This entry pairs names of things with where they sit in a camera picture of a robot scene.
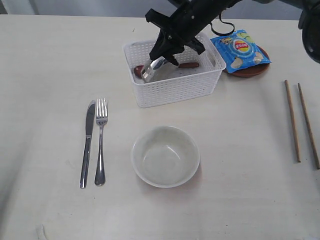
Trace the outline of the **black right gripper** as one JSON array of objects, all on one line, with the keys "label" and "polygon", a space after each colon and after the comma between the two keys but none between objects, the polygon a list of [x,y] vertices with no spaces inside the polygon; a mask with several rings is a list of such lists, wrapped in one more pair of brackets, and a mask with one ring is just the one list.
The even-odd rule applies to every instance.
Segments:
[{"label": "black right gripper", "polygon": [[205,47],[196,39],[196,35],[224,9],[224,0],[184,0],[171,16],[150,9],[145,14],[146,21],[160,28],[158,38],[149,53],[150,59],[164,57],[178,66],[175,55],[183,53],[185,46],[198,54],[203,53]]}]

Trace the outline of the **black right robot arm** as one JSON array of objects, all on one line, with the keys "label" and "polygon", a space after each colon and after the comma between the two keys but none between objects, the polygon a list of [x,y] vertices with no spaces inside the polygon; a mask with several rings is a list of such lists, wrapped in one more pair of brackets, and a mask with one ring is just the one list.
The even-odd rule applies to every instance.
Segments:
[{"label": "black right robot arm", "polygon": [[230,9],[231,17],[266,20],[298,20],[302,44],[307,55],[320,61],[320,2],[318,0],[172,0],[176,10],[166,16],[150,9],[145,19],[159,28],[150,60],[165,58],[178,65],[175,58],[189,47],[202,54],[205,47],[196,39],[207,25]]}]

